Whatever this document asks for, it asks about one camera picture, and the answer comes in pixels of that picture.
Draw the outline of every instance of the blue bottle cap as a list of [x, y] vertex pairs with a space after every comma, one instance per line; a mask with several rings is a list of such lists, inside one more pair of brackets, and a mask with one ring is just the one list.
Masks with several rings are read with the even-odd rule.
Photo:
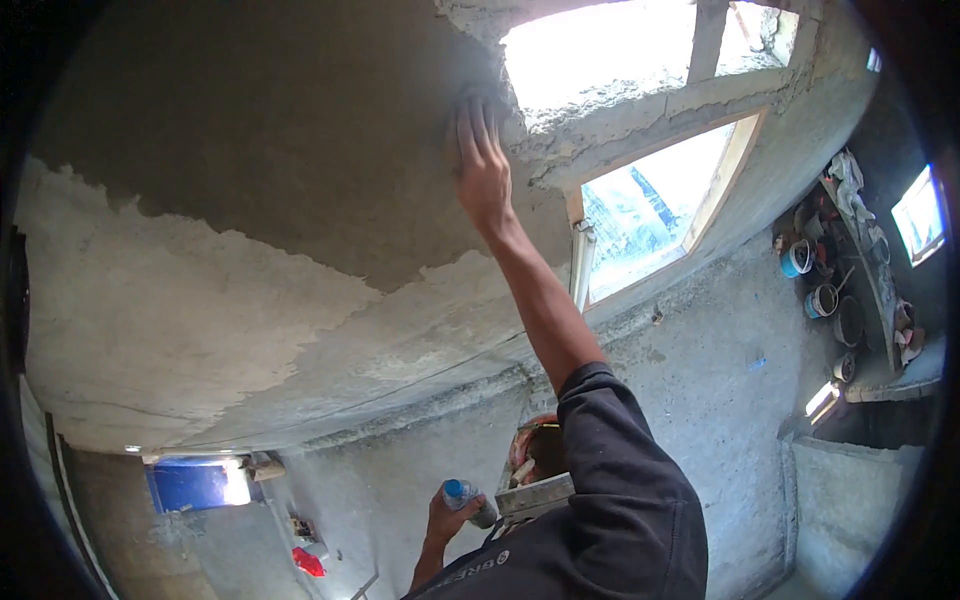
[[451, 498], [459, 498], [464, 494], [464, 484], [459, 479], [447, 479], [444, 482], [444, 492]]

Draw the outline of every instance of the plastic water bottle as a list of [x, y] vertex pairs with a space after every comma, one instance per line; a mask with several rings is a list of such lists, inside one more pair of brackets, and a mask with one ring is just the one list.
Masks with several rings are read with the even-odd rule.
[[[480, 494], [480, 490], [466, 479], [444, 481], [444, 504], [450, 507], [450, 510], [459, 511]], [[483, 506], [469, 521], [480, 529], [490, 529], [496, 523], [496, 509], [493, 504], [484, 500]]]

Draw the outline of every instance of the hand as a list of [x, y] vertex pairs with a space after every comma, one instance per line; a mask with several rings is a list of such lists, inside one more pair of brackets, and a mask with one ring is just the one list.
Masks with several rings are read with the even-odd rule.
[[500, 148], [500, 134], [490, 103], [476, 96], [457, 107], [460, 167], [455, 173], [457, 200], [485, 237], [514, 218], [510, 162]]
[[467, 506], [459, 511], [454, 511], [446, 506], [444, 502], [444, 486], [440, 486], [440, 489], [437, 490], [437, 493], [435, 493], [430, 500], [430, 518], [427, 520], [424, 545], [428, 543], [438, 543], [446, 546], [450, 540], [457, 535], [460, 528], [464, 526], [464, 522], [480, 510], [480, 507], [483, 506], [486, 499], [486, 496], [481, 493], [471, 499], [470, 502], [467, 503]]

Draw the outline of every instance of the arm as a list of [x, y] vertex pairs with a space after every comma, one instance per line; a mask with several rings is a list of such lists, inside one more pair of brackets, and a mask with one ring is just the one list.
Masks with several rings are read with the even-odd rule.
[[444, 503], [443, 486], [437, 490], [430, 500], [430, 517], [427, 519], [426, 536], [423, 539], [423, 548], [420, 559], [414, 567], [414, 580], [410, 584], [410, 592], [430, 581], [437, 573], [444, 570], [444, 551], [450, 540], [464, 526], [464, 523], [483, 506], [487, 497], [483, 494], [470, 500], [464, 508], [452, 511]]
[[530, 344], [554, 391], [581, 365], [603, 352], [564, 286], [523, 231], [510, 202], [510, 163], [500, 148], [496, 120], [478, 98], [457, 114], [462, 165], [457, 198], [500, 265]]
[[481, 103], [460, 107], [457, 196], [514, 294], [520, 318], [560, 400], [558, 417], [576, 493], [578, 572], [588, 589], [703, 597], [707, 537], [700, 501], [654, 442], [634, 395], [604, 356], [565, 288], [510, 204], [510, 165]]
[[434, 575], [444, 570], [445, 550], [445, 542], [430, 539], [423, 541], [420, 559], [417, 560], [417, 566], [414, 567], [414, 580], [410, 583], [410, 592], [430, 581]]

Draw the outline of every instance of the black t-shirt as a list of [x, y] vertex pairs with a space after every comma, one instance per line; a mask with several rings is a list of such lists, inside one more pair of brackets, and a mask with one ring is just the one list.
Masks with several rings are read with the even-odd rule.
[[575, 493], [466, 554], [405, 598], [703, 598], [700, 499], [604, 363], [577, 369], [558, 408]]

